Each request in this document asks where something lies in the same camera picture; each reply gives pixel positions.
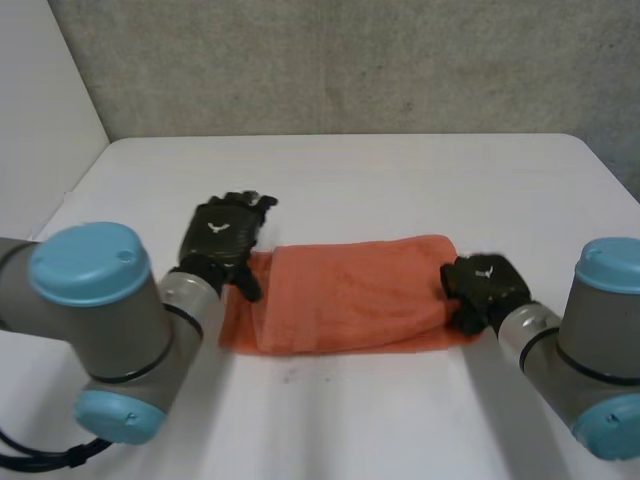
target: black band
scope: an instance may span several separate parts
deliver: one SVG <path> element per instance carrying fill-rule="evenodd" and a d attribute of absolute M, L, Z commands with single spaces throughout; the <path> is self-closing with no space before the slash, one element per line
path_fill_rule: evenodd
<path fill-rule="evenodd" d="M 34 242 L 19 243 L 15 247 L 10 248 L 7 252 L 5 252 L 2 258 L 0 258 L 0 275 L 2 275 L 2 270 L 7 266 L 9 260 L 11 260 L 18 252 L 21 252 L 22 250 L 30 247 L 33 244 Z M 9 325 L 7 325 L 7 323 L 2 319 L 2 315 L 0 315 L 0 330 L 6 330 L 8 332 L 12 331 L 9 328 Z"/>
<path fill-rule="evenodd" d="M 558 356 L 571 368 L 573 368 L 576 372 L 585 375 L 586 377 L 593 378 L 594 380 L 598 380 L 600 382 L 609 383 L 611 385 L 619 385 L 622 387 L 637 387 L 640 385 L 640 378 L 625 378 L 625 377 L 617 377 L 615 375 L 609 375 L 608 373 L 600 373 L 595 370 L 591 370 L 584 365 L 579 364 L 573 358 L 571 358 L 567 353 L 560 348 L 560 345 L 556 345 L 556 351 L 558 352 Z"/>
<path fill-rule="evenodd" d="M 548 337 L 549 335 L 553 335 L 554 333 L 558 333 L 560 329 L 558 327 L 554 327 L 554 328 L 549 328 L 548 330 L 543 330 L 542 332 L 538 333 L 535 337 L 533 337 L 531 340 L 529 340 L 527 342 L 527 344 L 524 346 L 524 348 L 522 349 L 522 352 L 520 352 L 520 370 L 522 370 L 522 372 L 524 373 L 524 361 L 527 359 L 527 355 L 529 355 L 529 351 L 533 348 L 533 346 L 538 343 L 539 340 L 542 340 L 545 337 Z"/>
<path fill-rule="evenodd" d="M 168 303 L 164 304 L 164 309 L 167 312 L 173 313 L 174 315 L 178 315 L 180 318 L 183 318 L 184 320 L 189 322 L 189 324 L 196 329 L 196 332 L 198 332 L 198 335 L 200 335 L 200 340 L 202 340 L 202 337 L 204 336 L 204 332 L 202 331 L 202 325 L 200 325 L 200 322 L 198 322 L 195 318 L 193 318 L 184 310 L 180 310 L 178 307 L 170 305 Z"/>
<path fill-rule="evenodd" d="M 154 368 L 156 368 L 158 365 L 160 365 L 162 363 L 162 361 L 167 358 L 167 355 L 169 355 L 169 352 L 171 351 L 171 347 L 173 346 L 173 335 L 171 335 L 171 338 L 169 339 L 169 343 L 167 343 L 167 346 L 164 347 L 164 350 L 162 351 L 162 353 L 158 356 L 158 358 L 156 358 L 153 362 L 151 362 L 149 365 L 146 365 L 144 367 L 142 367 L 140 370 L 136 370 L 135 372 L 131 372 L 131 373 L 127 373 L 126 375 L 123 375 L 121 377 L 100 377 L 98 375 L 93 375 L 93 374 L 89 374 L 91 376 L 91 378 L 93 378 L 95 381 L 97 382 L 102 382 L 102 383 L 109 383 L 109 384 L 114 384 L 114 383 L 125 383 L 125 382 L 130 382 L 131 380 L 134 380 L 136 378 L 141 377 L 142 375 L 146 375 L 147 373 L 149 373 L 151 370 L 153 370 Z"/>

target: folded towel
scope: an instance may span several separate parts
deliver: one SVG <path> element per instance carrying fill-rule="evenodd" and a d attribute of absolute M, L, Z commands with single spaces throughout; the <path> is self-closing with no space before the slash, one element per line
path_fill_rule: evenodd
<path fill-rule="evenodd" d="M 454 301 L 440 283 L 448 238 L 305 245 L 256 253 L 264 290 L 249 303 L 231 287 L 219 344 L 239 353 L 417 352 L 471 339 L 446 326 Z"/>

